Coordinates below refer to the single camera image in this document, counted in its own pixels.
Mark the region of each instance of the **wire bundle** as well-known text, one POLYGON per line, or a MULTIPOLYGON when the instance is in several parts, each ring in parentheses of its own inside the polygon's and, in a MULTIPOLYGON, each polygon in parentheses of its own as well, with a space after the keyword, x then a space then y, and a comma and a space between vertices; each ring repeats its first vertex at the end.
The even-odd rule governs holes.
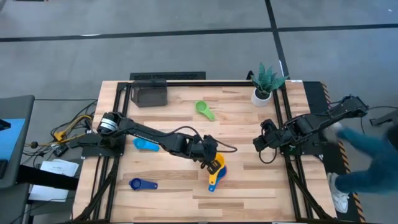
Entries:
MULTIPOLYGON (((39 144, 37 142, 32 142, 30 144, 26 143, 25 147, 31 147, 32 149, 36 149, 37 147, 39 147, 39 148, 33 152, 32 151, 23 151, 22 153, 26 156, 29 156, 29 158, 26 159, 22 164, 27 163, 34 157, 33 167, 35 167, 35 162, 38 157, 44 157, 46 154, 52 152, 52 150, 53 150, 52 145, 67 144, 70 140, 84 135, 84 134, 74 135, 74 136, 68 138, 68 135, 76 129, 83 129, 83 128, 86 130, 91 129, 94 112, 89 114, 88 110, 93 105, 96 105, 96 102, 97 102, 97 100, 94 100, 93 102, 91 102, 90 104, 85 106, 69 122, 63 123, 60 126, 53 128, 50 132, 50 135, 53 139, 52 141, 49 141, 48 143, 44 143, 44 144, 39 144), (65 126, 66 126, 66 128, 63 130, 63 132, 65 133, 64 139, 62 139, 61 141, 58 141, 57 138, 55 137, 55 133, 57 133, 57 131, 60 128, 65 127, 65 126)), ((46 160, 49 160, 51 158, 51 155, 52 155, 52 153, 49 154, 49 156, 48 156, 48 158, 46 158, 46 160)))

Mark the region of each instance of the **yellow black striped tape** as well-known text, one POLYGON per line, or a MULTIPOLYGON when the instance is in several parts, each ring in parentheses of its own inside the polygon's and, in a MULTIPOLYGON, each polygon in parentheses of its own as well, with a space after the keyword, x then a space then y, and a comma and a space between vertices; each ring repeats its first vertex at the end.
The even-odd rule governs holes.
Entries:
MULTIPOLYGON (((330 101, 329 92, 327 90, 327 87, 323 83, 322 83, 322 86, 323 86, 323 92, 325 94, 326 102, 328 104, 330 104, 331 101, 330 101)), ((339 148, 340 148, 341 156, 343 158, 343 164, 344 164, 344 166, 346 168, 346 173, 349 174, 351 172, 351 169, 349 168, 349 163, 348 163, 346 150, 344 149, 344 145, 343 145, 343 143, 341 141, 338 142, 338 145, 339 145, 339 148)), ((361 202, 359 201, 358 194, 357 193, 353 193, 353 197, 354 197, 354 201, 355 201, 355 206, 356 206, 356 208, 358 210, 359 220, 361 222, 366 222, 365 216, 363 214, 362 205, 361 205, 361 202)))

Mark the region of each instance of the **white pot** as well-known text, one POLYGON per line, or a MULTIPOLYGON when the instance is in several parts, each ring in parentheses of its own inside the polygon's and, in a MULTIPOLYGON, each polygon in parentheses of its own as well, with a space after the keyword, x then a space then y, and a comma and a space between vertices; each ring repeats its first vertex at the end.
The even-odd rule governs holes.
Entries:
POLYGON ((257 89, 254 89, 253 95, 251 95, 251 102, 252 102, 255 106, 258 106, 258 107, 266 106, 267 103, 268 103, 268 101, 271 99, 272 92, 269 94, 268 98, 262 100, 262 99, 260 99, 260 98, 258 98, 258 97, 256 96, 256 90, 257 90, 257 89))

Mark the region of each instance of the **cable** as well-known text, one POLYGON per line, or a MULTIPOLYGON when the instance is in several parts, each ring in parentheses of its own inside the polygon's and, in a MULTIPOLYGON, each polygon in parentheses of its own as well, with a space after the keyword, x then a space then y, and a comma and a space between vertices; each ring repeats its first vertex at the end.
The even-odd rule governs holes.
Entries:
MULTIPOLYGON (((135 127, 133 127, 133 128, 126 128, 126 129, 120 130, 120 131, 118 131, 118 132, 119 132, 119 133, 123 133, 123 132, 125 132, 125 131, 128 131, 128 130, 130 130, 130 129, 134 129, 134 128, 135 128, 135 127)), ((142 131, 143 133, 150 134, 150 135, 152 135, 152 136, 166 137, 166 136, 170 136, 170 135, 172 135, 172 134, 176 133, 177 131, 179 131, 179 130, 181 130, 181 129, 184 129, 184 128, 191 129, 193 132, 195 132, 195 134, 196 134, 197 136, 199 136, 200 141, 203 141, 203 139, 200 137, 199 132, 198 132, 195 128, 191 127, 191 126, 181 126, 181 127, 177 128, 177 129, 174 129, 173 131, 171 131, 171 132, 169 132, 169 133, 165 133, 165 134, 153 134, 153 133, 148 133, 148 132, 146 132, 146 131, 142 131, 142 130, 141 130, 141 131, 142 131)), ((221 142, 221 141, 215 139, 213 136, 210 136, 210 137, 211 137, 213 140, 215 140, 216 142, 222 144, 223 146, 233 149, 232 151, 221 151, 221 150, 217 150, 217 152, 233 153, 233 152, 236 152, 236 151, 238 150, 236 147, 230 146, 230 145, 228 145, 228 144, 225 144, 225 143, 223 143, 223 142, 221 142)))
POLYGON ((261 158, 261 152, 259 152, 259 158, 260 158, 260 160, 261 160, 261 162, 262 162, 263 164, 271 164, 271 163, 276 159, 276 155, 277 155, 277 150, 275 149, 274 157, 273 157, 269 162, 266 162, 266 161, 263 161, 263 160, 262 160, 262 158, 261 158))
POLYGON ((91 190, 91 197, 90 197, 90 199, 93 199, 93 196, 94 196, 94 189, 95 189, 95 183, 96 183, 96 180, 97 180, 98 167, 100 166, 100 160, 101 160, 101 158, 98 157, 98 159, 97 159, 97 165, 95 166, 93 188, 92 188, 92 190, 91 190))
POLYGON ((90 213, 93 211, 96 204, 101 200, 102 195, 105 190, 108 188, 108 185, 113 181, 114 178, 117 177, 118 173, 116 172, 117 167, 119 165, 119 160, 115 159, 111 168, 111 171, 108 173, 103 185, 97 190, 93 199, 89 202, 87 207, 82 211, 82 213, 75 218, 75 220, 86 220, 90 217, 90 213))
POLYGON ((234 153, 234 152, 236 152, 236 151, 238 150, 238 148, 236 148, 236 147, 234 147, 234 146, 227 145, 227 144, 225 144, 225 143, 223 143, 223 142, 221 142, 221 141, 219 141, 219 140, 213 138, 212 136, 210 136, 210 137, 211 137, 214 141, 216 141, 216 142, 222 144, 223 146, 228 147, 228 148, 230 148, 230 149, 233 149, 232 151, 217 150, 217 152, 234 153))
POLYGON ((35 210, 36 208, 39 208, 39 207, 41 207, 41 206, 43 206, 43 205, 46 205, 47 203, 49 203, 49 202, 51 202, 51 201, 53 201, 53 200, 66 200, 66 199, 71 199, 71 198, 74 198, 74 197, 53 198, 53 199, 51 199, 51 200, 48 200, 48 201, 44 202, 43 204, 40 204, 40 205, 38 205, 38 206, 36 206, 36 207, 34 207, 34 208, 29 209, 28 211, 26 211, 26 212, 23 213, 22 215, 19 215, 17 218, 13 219, 13 221, 10 222, 10 224, 12 224, 12 223, 14 223, 15 221, 17 221, 20 217, 23 217, 26 213, 28 213, 28 212, 30 212, 30 211, 32 211, 32 210, 35 210))
POLYGON ((36 155, 36 156, 34 156, 35 158, 33 159, 33 168, 36 168, 36 159, 37 159, 37 157, 41 156, 41 157, 44 158, 44 155, 36 155))
MULTIPOLYGON (((373 109, 378 109, 378 108, 398 109, 398 107, 396 107, 396 106, 373 106, 373 107, 369 108, 368 111, 369 111, 369 110, 373 110, 373 109)), ((364 128, 363 128, 363 118, 364 118, 364 116, 361 117, 361 129, 362 129, 362 133, 363 133, 363 134, 366 134, 366 133, 365 133, 365 130, 364 130, 364 128)))
POLYGON ((336 101, 336 102, 331 102, 331 103, 328 103, 329 105, 332 105, 332 104, 335 104, 335 103, 340 103, 341 102, 341 100, 339 100, 339 101, 336 101))
MULTIPOLYGON (((63 124, 61 124, 60 126, 58 126, 58 127, 56 127, 56 128, 53 128, 53 129, 51 130, 51 132, 50 132, 51 137, 52 137, 52 138, 55 138, 54 135, 53 135, 54 132, 56 132, 59 128, 65 126, 65 125, 71 124, 71 123, 74 122, 77 118, 80 118, 80 119, 81 119, 81 120, 79 120, 79 124, 81 124, 82 121, 87 121, 87 120, 89 120, 90 122, 85 122, 85 124, 81 124, 81 126, 78 126, 79 124, 76 124, 76 125, 74 125, 74 126, 72 126, 72 127, 69 127, 69 128, 70 128, 70 131, 69 131, 69 132, 72 132, 73 130, 78 129, 78 128, 90 129, 90 128, 91 128, 91 123, 92 123, 92 116, 91 116, 91 115, 90 115, 90 116, 87 115, 87 113, 88 113, 88 109, 90 108, 90 106, 95 105, 96 102, 97 102, 97 100, 93 100, 90 104, 86 105, 83 109, 81 109, 69 122, 63 123, 63 124)), ((35 162, 36 162, 36 160, 37 160, 37 157, 39 157, 39 156, 40 156, 40 157, 44 157, 46 154, 48 154, 48 153, 50 153, 50 152, 52 151, 51 145, 53 145, 53 144, 60 144, 60 143, 67 144, 70 140, 72 140, 72 139, 74 139, 74 138, 81 137, 82 135, 73 136, 73 137, 71 137, 71 138, 67 138, 67 137, 68 137, 68 134, 66 134, 66 135, 65 135, 66 139, 63 139, 63 140, 60 141, 60 142, 57 142, 57 141, 50 141, 50 142, 45 143, 45 144, 39 144, 39 143, 37 143, 37 142, 32 142, 32 143, 30 143, 30 144, 25 143, 25 146, 30 146, 32 149, 35 149, 35 148, 38 147, 38 146, 39 146, 40 148, 39 148, 38 150, 34 151, 34 152, 23 151, 23 154, 26 155, 26 156, 29 156, 29 158, 26 159, 22 164, 25 164, 25 163, 29 162, 33 157, 35 157, 35 158, 34 158, 34 165, 35 165, 35 162)))
MULTIPOLYGON (((84 111, 84 110, 87 111, 88 108, 89 108, 93 103, 95 103, 95 102, 90 103, 88 106, 84 107, 81 111, 79 111, 79 113, 78 113, 71 121, 69 121, 69 122, 67 122, 67 123, 64 123, 64 124, 61 124, 60 126, 58 126, 58 127, 56 127, 56 128, 53 128, 53 130, 51 130, 51 132, 50 132, 50 135, 55 139, 54 134, 55 134, 55 132, 57 131, 57 129, 58 129, 58 128, 61 128, 61 127, 64 126, 64 125, 69 124, 69 125, 65 128, 65 130, 62 131, 62 133, 63 133, 64 135, 66 135, 66 134, 65 134, 66 132, 70 132, 70 131, 74 130, 74 129, 75 129, 75 126, 77 125, 77 123, 80 122, 80 121, 81 121, 82 119, 84 119, 84 118, 86 118, 86 119, 88 119, 88 120, 90 120, 90 121, 92 122, 93 118, 92 118, 91 116, 88 116, 88 115, 86 115, 86 114, 83 114, 83 115, 80 115, 80 116, 79 116, 79 114, 80 114, 82 111, 84 111)), ((29 147, 29 146, 30 146, 31 148, 35 148, 35 147, 37 147, 37 146, 51 146, 51 145, 53 145, 53 144, 66 143, 66 142, 68 142, 68 141, 70 141, 70 140, 72 140, 72 139, 75 139, 75 138, 78 138, 78 137, 82 137, 83 135, 85 135, 85 134, 81 134, 81 135, 75 136, 75 137, 73 137, 73 138, 66 138, 66 139, 64 139, 64 140, 62 140, 62 141, 53 141, 53 142, 49 142, 49 143, 47 143, 47 144, 38 144, 38 143, 36 143, 36 142, 32 142, 32 143, 30 143, 30 144, 25 143, 25 146, 26 146, 26 147, 29 147)))
POLYGON ((53 129, 52 132, 51 132, 51 136, 52 136, 54 139, 57 140, 56 143, 63 143, 63 142, 67 142, 67 141, 71 140, 72 138, 71 138, 71 139, 63 139, 63 138, 67 138, 67 133, 70 133, 70 132, 73 130, 73 128, 74 128, 78 123, 80 123, 80 121, 83 120, 83 119, 88 119, 88 120, 90 120, 90 122, 93 121, 93 118, 92 118, 91 116, 88 116, 88 115, 85 115, 85 114, 84 114, 84 115, 80 115, 80 116, 78 116, 77 118, 75 118, 73 121, 71 121, 71 122, 69 123, 69 125, 68 125, 63 131, 56 132, 56 130, 57 130, 59 127, 53 129))
MULTIPOLYGON (((262 135, 262 137, 264 137, 264 131, 265 131, 265 129, 264 128, 261 128, 261 135, 262 135)), ((272 143, 273 141, 276 141, 277 139, 275 138, 275 139, 273 139, 271 142, 269 142, 268 143, 268 145, 270 144, 270 143, 272 143)), ((277 155, 277 149, 275 149, 275 154, 274 154, 274 157, 270 160, 270 161, 268 161, 268 162, 266 162, 266 161, 264 161, 263 159, 262 159, 262 157, 261 157, 261 151, 259 152, 259 158, 260 158, 260 161, 263 163, 263 164, 271 164, 275 159, 276 159, 276 155, 277 155)))

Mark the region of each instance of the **green plant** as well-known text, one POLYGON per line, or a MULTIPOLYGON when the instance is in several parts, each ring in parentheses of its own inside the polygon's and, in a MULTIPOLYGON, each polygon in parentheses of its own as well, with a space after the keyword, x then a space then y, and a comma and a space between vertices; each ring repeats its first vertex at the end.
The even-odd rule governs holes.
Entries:
POLYGON ((269 94, 278 89, 281 85, 283 85, 286 77, 276 77, 276 72, 272 72, 272 67, 269 67, 266 71, 264 65, 260 62, 259 66, 259 78, 257 79, 254 74, 251 72, 251 81, 253 85, 257 88, 258 93, 262 96, 269 96, 269 94))

